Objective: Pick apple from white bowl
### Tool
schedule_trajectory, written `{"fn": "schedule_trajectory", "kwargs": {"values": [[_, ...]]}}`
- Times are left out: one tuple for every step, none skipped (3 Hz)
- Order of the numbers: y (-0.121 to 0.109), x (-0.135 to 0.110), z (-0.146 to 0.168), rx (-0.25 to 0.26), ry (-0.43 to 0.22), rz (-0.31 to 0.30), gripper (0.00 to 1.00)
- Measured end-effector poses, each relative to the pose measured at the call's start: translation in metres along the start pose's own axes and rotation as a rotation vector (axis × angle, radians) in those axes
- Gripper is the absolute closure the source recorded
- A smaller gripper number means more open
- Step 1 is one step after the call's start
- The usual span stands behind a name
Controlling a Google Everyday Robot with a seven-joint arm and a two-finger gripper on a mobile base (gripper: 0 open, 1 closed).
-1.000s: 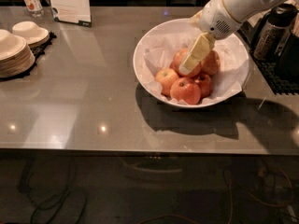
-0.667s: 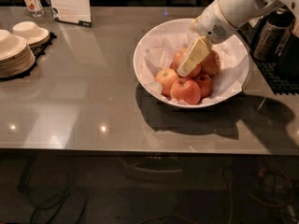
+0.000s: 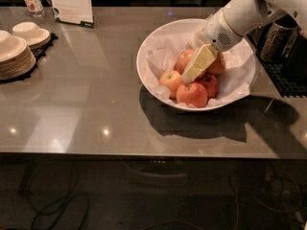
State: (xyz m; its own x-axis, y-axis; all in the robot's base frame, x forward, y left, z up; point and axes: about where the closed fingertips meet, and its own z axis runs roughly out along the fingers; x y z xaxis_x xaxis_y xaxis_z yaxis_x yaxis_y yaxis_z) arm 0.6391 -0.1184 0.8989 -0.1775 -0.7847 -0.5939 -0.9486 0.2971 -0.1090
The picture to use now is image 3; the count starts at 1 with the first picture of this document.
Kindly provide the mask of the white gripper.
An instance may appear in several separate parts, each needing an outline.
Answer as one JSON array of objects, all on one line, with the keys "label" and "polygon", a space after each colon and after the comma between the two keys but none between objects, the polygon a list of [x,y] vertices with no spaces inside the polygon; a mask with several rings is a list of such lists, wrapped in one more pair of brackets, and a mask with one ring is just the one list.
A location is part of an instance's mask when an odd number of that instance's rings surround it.
[{"label": "white gripper", "polygon": [[225,52],[237,45],[243,38],[244,27],[235,11],[219,9],[205,19],[196,36],[205,44],[195,50],[182,76],[184,82],[199,77],[217,58],[218,51]]}]

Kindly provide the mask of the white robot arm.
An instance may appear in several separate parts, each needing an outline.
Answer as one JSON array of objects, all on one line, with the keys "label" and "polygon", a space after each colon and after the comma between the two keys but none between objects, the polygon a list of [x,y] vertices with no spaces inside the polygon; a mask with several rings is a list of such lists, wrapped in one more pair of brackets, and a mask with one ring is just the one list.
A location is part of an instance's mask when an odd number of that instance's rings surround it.
[{"label": "white robot arm", "polygon": [[307,35],[307,0],[231,0],[210,15],[197,36],[203,40],[185,68],[184,82],[194,81],[217,58],[245,35],[288,14]]}]

